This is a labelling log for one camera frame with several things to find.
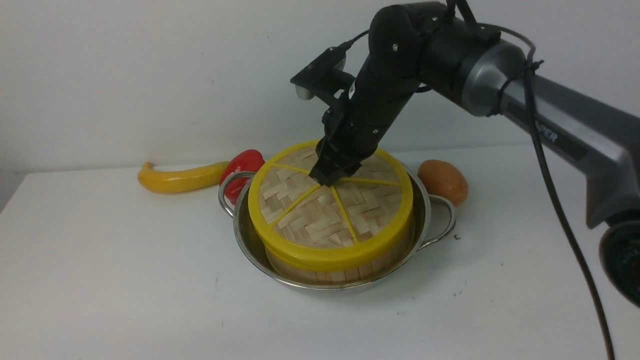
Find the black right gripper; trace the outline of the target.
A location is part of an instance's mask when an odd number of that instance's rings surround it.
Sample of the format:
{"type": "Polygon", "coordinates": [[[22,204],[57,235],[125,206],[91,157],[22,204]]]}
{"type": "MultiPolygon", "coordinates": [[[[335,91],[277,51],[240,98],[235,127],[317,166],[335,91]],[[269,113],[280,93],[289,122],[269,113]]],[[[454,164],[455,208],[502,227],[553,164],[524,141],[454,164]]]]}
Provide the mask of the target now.
{"type": "Polygon", "coordinates": [[[321,186],[329,187],[351,177],[378,149],[367,129],[352,123],[350,108],[348,94],[343,92],[322,116],[324,134],[315,147],[317,160],[309,173],[321,186]]]}

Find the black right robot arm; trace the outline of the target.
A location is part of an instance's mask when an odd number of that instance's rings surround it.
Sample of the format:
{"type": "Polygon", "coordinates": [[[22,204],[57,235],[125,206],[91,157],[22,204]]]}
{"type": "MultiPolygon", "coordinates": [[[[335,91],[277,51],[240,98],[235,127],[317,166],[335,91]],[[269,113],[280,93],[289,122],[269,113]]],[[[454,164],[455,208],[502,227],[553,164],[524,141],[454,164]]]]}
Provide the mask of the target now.
{"type": "Polygon", "coordinates": [[[532,54],[478,23],[464,0],[382,7],[369,25],[368,56],[350,79],[336,69],[349,41],[311,66],[297,91],[322,99],[324,136],[310,177],[323,186],[355,173],[409,99],[434,91],[476,117],[505,116],[586,178],[586,225],[605,223],[605,274],[639,304],[639,119],[535,75],[532,54]]]}

